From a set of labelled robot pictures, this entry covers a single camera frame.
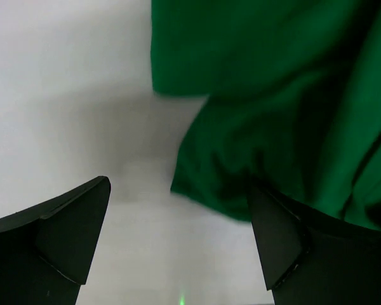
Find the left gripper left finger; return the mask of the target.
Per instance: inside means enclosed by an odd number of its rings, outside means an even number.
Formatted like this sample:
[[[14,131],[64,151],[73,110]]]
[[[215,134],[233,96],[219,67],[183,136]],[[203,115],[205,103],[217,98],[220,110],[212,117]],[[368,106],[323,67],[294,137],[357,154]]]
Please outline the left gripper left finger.
[[[86,284],[110,198],[96,177],[0,219],[0,305],[75,304]]]

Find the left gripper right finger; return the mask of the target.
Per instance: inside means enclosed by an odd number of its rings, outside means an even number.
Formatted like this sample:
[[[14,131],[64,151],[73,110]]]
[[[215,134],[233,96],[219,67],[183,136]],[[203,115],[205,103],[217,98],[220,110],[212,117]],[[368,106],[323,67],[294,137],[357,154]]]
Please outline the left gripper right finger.
[[[259,181],[248,206],[276,304],[381,304],[381,231],[330,217]]]

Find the green t shirt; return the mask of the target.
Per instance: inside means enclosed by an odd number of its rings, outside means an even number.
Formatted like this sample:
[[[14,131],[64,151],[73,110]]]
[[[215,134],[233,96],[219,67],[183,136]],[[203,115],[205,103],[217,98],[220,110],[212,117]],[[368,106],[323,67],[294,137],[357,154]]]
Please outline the green t shirt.
[[[381,231],[381,1],[151,3],[152,87],[206,97],[171,191],[249,220],[257,179]]]

